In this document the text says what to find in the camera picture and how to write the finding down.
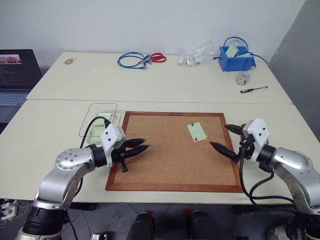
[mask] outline laptop screen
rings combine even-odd
[[[31,90],[41,77],[31,49],[0,50],[0,90]]]

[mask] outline blue plastic bin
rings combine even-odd
[[[238,55],[245,54],[247,49],[245,46],[236,46],[239,49]],[[228,46],[220,47],[219,64],[224,72],[232,71],[248,71],[251,67],[257,67],[254,56],[248,57],[228,57],[226,51]]]

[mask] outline wooden frame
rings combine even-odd
[[[149,111],[126,111],[122,128],[126,132],[131,115],[144,116],[187,116],[187,117],[220,117],[223,134],[228,149],[233,150],[230,135],[224,127],[226,124],[223,113],[205,112],[149,112]],[[113,165],[110,169],[108,180],[105,186],[106,191],[171,191],[171,192],[216,192],[216,193],[243,193],[240,184],[239,168],[231,161],[236,185],[209,185],[209,184],[174,184],[174,183],[114,183],[118,165]]]

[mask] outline laptop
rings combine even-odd
[[[31,49],[0,49],[0,123],[9,123],[42,75]]]

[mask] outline cork board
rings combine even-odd
[[[208,139],[194,142],[187,125],[200,122]],[[127,139],[145,138],[149,148],[114,165],[105,190],[241,193],[238,166],[210,141],[233,149],[223,113],[127,111]]]

